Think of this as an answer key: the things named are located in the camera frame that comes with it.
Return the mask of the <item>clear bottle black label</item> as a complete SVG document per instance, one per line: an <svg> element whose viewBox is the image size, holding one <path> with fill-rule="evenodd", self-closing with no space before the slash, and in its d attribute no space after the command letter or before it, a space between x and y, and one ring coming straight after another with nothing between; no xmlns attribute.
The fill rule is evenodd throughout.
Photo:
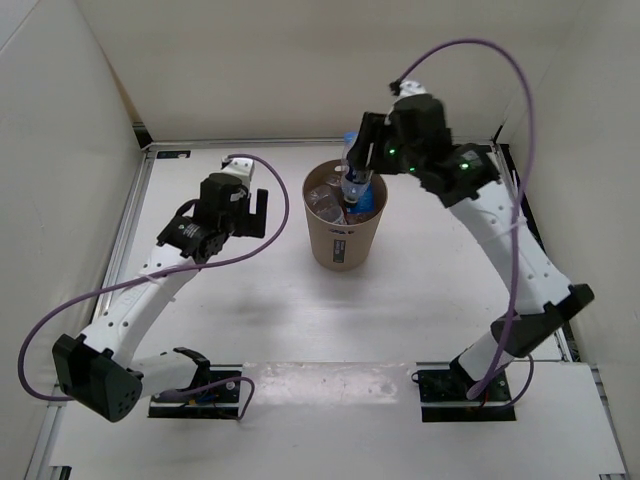
<svg viewBox="0 0 640 480"><path fill-rule="evenodd" d="M341 191L347 207L353 207L359 202L371 182L372 174L373 171L368 168L358 169L348 163L343 165Z"/></svg>

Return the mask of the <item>clear bottle blue orange label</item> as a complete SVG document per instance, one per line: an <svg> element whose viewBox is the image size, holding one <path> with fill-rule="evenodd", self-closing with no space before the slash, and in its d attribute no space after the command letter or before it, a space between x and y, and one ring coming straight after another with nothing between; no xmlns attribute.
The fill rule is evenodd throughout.
<svg viewBox="0 0 640 480"><path fill-rule="evenodd" d="M312 213L325 222L346 225L346 217L341 203L341 180L337 174L330 174L320 185L305 194L307 206Z"/></svg>

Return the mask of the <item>clear bottle blue cap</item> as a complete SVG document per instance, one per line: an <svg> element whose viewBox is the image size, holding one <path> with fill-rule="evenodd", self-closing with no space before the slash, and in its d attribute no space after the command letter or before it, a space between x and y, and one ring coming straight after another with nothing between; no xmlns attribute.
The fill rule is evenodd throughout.
<svg viewBox="0 0 640 480"><path fill-rule="evenodd" d="M375 201L369 171L356 171L349 166L347 153L357 137L356 132L344 134L341 160L341 193L345 205L345 218L349 225L368 221L375 215Z"/></svg>

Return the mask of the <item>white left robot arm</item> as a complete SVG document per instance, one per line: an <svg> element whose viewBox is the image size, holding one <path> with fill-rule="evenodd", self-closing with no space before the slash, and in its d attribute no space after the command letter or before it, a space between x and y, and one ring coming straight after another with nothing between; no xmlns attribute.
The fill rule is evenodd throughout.
<svg viewBox="0 0 640 480"><path fill-rule="evenodd" d="M252 166L243 161L205 178L199 197L184 204L158 236L137 285L124 289L105 316L77 337L59 337L52 354L67 396L117 422L147 396L174 399L181 392L197 400L208 393L210 362L201 354L176 347L138 358L135 351L178 291L230 237L264 236L268 193L258 190L251 213L252 176Z"/></svg>

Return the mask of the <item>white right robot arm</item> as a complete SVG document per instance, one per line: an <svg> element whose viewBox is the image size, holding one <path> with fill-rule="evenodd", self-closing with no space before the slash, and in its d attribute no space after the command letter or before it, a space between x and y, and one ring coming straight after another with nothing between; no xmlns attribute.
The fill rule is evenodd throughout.
<svg viewBox="0 0 640 480"><path fill-rule="evenodd" d="M536 241L484 147L456 144L443 103L428 93L398 98L387 114L363 114L344 160L344 198L355 203L371 175L408 174L474 237L509 290L505 314L450 363L449 387L477 398L494 376L535 350L595 298Z"/></svg>

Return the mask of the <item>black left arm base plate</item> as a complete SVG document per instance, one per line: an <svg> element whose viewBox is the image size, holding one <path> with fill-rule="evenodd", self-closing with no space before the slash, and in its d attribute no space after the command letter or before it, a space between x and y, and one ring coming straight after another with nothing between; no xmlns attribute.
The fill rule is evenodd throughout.
<svg viewBox="0 0 640 480"><path fill-rule="evenodd" d="M181 397L177 402L151 399L147 417L151 419L178 420L234 420L240 416L244 395L251 390L244 381L236 380L243 375L241 364L212 365L209 374L197 387L213 382L224 384L195 395Z"/></svg>

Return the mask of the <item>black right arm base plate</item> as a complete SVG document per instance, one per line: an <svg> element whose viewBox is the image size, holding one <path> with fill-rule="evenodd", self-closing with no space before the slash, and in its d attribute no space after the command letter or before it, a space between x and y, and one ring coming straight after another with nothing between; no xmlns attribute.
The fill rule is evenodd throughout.
<svg viewBox="0 0 640 480"><path fill-rule="evenodd" d="M513 422L516 420L506 375L500 373L478 397L466 397L464 383L448 368L414 371L423 423Z"/></svg>

